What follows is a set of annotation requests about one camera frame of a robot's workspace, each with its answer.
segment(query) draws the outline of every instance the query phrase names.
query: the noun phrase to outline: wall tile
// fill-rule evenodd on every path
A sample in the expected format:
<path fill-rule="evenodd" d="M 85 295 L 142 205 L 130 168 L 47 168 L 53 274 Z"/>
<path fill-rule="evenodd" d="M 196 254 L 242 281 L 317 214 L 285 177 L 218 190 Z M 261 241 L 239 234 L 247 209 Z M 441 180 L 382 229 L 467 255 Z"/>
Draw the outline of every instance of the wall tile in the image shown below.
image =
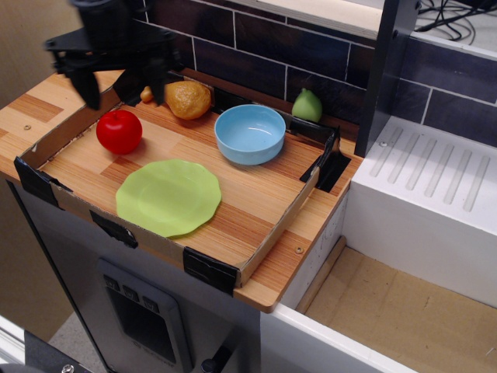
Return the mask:
<path fill-rule="evenodd" d="M 315 31 L 317 33 L 323 33 L 323 34 L 329 35 L 330 37 L 336 37 L 339 39 L 348 40 L 348 41 L 351 41 L 353 43 L 362 44 L 364 46 L 368 46 L 368 47 L 375 47 L 376 46 L 376 40 L 367 39 L 365 37 L 358 37 L 358 36 L 352 35 L 350 33 L 343 33 L 341 31 L 332 30 L 332 29 L 329 29 L 329 28 L 324 27 L 324 26 L 313 25 L 312 23 L 307 23 L 304 21 L 300 21 L 298 19 L 289 18 L 287 20 L 287 23 L 289 25 L 292 25 L 292 26 L 299 26 L 299 27 L 302 27 L 302 28 L 305 28 L 308 30 Z"/>
<path fill-rule="evenodd" d="M 199 2 L 157 1 L 150 22 L 215 43 L 234 46 L 233 12 Z"/>
<path fill-rule="evenodd" d="M 309 74 L 296 68 L 289 68 L 287 101 L 295 101 L 302 88 L 310 89 L 319 97 L 324 113 L 355 124 L 360 122 L 366 95 L 364 89 Z"/>
<path fill-rule="evenodd" d="M 128 5 L 133 12 L 132 17 L 143 22 L 147 22 L 147 16 L 144 10 L 143 0 L 129 0 Z"/>
<path fill-rule="evenodd" d="M 497 146 L 497 107 L 433 91 L 424 124 Z"/>
<path fill-rule="evenodd" d="M 274 21 L 278 21 L 278 22 L 282 22 L 282 23 L 284 23 L 285 19 L 286 19 L 285 16 L 282 16 L 279 14 L 266 12 L 266 11 L 261 10 L 261 9 L 251 8 L 249 6 L 237 4 L 235 2 L 227 2 L 226 0 L 204 0 L 204 1 L 209 2 L 211 4 L 224 6 L 226 8 L 238 10 L 239 12 L 253 14 L 254 16 L 272 19 Z"/>
<path fill-rule="evenodd" d="M 497 61 L 412 38 L 401 76 L 490 103 L 497 100 Z"/>
<path fill-rule="evenodd" d="M 401 80 L 398 83 L 392 115 L 421 123 L 430 88 Z"/>
<path fill-rule="evenodd" d="M 235 24 L 237 49 L 345 80 L 348 43 L 242 14 Z"/>
<path fill-rule="evenodd" d="M 350 46 L 349 67 L 346 81 L 360 88 L 367 88 L 373 64 L 374 49 L 361 47 L 355 44 Z"/>
<path fill-rule="evenodd" d="M 195 55 L 193 54 L 192 37 L 177 33 L 174 44 L 176 48 L 178 48 L 181 63 L 186 68 L 195 69 Z"/>
<path fill-rule="evenodd" d="M 285 67 L 231 48 L 194 40 L 197 70 L 284 98 Z"/>

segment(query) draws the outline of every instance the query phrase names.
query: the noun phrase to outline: small yellow fruit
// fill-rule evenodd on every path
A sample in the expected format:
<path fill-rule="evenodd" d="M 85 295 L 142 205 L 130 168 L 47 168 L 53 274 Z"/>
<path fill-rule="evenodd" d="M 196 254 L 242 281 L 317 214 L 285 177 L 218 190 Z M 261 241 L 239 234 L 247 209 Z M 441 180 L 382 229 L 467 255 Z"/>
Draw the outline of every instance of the small yellow fruit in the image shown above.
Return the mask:
<path fill-rule="evenodd" d="M 140 98 L 144 103 L 149 103 L 154 99 L 154 94 L 152 93 L 152 90 L 148 85 L 140 93 Z"/>
<path fill-rule="evenodd" d="M 165 102 L 181 119 L 196 119 L 210 109 L 210 90 L 193 81 L 174 82 L 165 86 Z"/>

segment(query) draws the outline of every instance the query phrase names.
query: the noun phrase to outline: bowl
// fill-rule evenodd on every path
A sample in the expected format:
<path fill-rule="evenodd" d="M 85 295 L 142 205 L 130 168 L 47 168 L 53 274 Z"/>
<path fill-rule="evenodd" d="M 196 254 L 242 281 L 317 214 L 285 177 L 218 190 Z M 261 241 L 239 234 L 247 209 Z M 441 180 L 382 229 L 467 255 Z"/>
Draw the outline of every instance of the bowl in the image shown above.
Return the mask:
<path fill-rule="evenodd" d="M 214 125 L 221 154 L 245 166 L 260 165 L 276 157 L 283 147 L 285 130 L 283 117 L 260 105 L 232 107 Z"/>

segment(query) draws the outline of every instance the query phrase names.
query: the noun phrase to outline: green plate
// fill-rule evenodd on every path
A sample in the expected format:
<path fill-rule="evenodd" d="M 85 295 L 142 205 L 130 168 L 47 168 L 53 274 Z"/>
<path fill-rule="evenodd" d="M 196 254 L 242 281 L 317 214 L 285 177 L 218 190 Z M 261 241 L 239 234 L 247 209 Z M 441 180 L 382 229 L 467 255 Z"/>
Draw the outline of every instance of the green plate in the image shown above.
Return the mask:
<path fill-rule="evenodd" d="M 117 214 L 164 237 L 209 221 L 221 202 L 217 177 L 198 163 L 170 159 L 131 173 L 116 193 Z"/>

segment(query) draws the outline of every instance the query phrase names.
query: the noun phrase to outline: green pear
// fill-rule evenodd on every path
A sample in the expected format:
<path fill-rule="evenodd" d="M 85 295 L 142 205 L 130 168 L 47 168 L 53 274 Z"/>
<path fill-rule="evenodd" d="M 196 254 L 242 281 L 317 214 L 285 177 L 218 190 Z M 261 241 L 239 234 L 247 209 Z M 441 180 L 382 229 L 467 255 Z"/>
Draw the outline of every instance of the green pear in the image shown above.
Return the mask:
<path fill-rule="evenodd" d="M 309 89 L 303 88 L 295 99 L 292 115 L 297 118 L 319 122 L 323 114 L 323 105 L 319 98 Z"/>

